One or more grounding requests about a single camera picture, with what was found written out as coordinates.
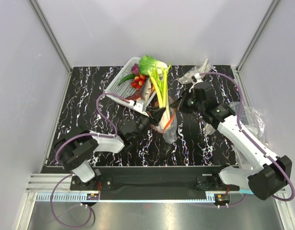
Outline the clear zip bag orange zipper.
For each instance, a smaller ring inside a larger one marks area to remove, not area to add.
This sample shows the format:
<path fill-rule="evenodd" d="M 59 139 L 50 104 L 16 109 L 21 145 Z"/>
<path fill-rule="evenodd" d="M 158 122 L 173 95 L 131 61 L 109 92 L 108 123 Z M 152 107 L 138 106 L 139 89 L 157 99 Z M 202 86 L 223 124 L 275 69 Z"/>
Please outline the clear zip bag orange zipper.
<path fill-rule="evenodd" d="M 158 133 L 162 134 L 165 142 L 173 144 L 178 139 L 176 134 L 177 126 L 176 110 L 170 108 L 170 120 L 168 120 L 168 123 L 164 126 L 164 128 L 161 129 L 160 126 L 154 125 L 152 125 L 152 128 Z"/>

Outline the green white toy leek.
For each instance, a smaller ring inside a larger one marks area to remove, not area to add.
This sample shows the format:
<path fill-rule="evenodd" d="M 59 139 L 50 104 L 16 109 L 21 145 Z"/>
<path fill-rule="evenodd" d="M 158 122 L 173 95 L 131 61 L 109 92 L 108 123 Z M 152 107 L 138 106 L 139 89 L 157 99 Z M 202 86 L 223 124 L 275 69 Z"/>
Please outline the green white toy leek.
<path fill-rule="evenodd" d="M 156 61 L 151 70 L 148 71 L 150 80 L 156 90 L 159 108 L 165 108 L 163 116 L 159 122 L 159 127 L 165 130 L 170 120 L 169 94 L 168 94 L 168 73 L 171 66 L 163 65 Z"/>

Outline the grey toy fish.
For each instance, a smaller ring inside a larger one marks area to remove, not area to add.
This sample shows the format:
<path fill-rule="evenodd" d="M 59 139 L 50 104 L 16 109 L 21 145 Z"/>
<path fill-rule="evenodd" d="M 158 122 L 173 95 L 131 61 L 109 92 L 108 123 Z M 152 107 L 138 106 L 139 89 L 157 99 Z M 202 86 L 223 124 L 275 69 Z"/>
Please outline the grey toy fish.
<path fill-rule="evenodd" d="M 141 99 L 147 102 L 150 98 L 151 92 L 152 92 L 152 83 L 150 78 L 147 78 L 141 88 Z"/>

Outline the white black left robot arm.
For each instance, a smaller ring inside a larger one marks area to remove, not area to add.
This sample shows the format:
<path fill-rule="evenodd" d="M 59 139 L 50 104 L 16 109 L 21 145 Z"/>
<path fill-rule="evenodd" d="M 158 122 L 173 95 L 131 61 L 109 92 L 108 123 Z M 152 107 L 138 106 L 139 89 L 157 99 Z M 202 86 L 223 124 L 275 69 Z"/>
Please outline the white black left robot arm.
<path fill-rule="evenodd" d="M 137 121 L 125 121 L 124 125 L 118 129 L 116 137 L 78 127 L 73 131 L 74 137 L 67 135 L 54 144 L 56 161 L 63 166 L 66 172 L 77 176 L 86 189 L 94 189 L 98 178 L 88 163 L 92 154 L 96 151 L 114 154 L 130 151 L 141 139 L 146 129 L 160 123 L 165 110 L 164 107 L 148 108 L 147 114 L 142 115 Z"/>

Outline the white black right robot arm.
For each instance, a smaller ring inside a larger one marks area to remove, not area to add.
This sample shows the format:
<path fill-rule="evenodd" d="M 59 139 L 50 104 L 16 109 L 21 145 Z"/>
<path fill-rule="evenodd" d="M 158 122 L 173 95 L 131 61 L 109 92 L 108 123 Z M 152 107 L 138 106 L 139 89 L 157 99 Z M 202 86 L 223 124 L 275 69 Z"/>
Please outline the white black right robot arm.
<path fill-rule="evenodd" d="M 247 159 L 249 167 L 227 166 L 214 175 L 211 180 L 215 189 L 236 185 L 266 200 L 290 183 L 292 161 L 264 146 L 238 121 L 228 104 L 218 103 L 210 83 L 200 82 L 185 89 L 170 107 L 185 114 L 200 113 L 206 123 L 229 139 Z"/>

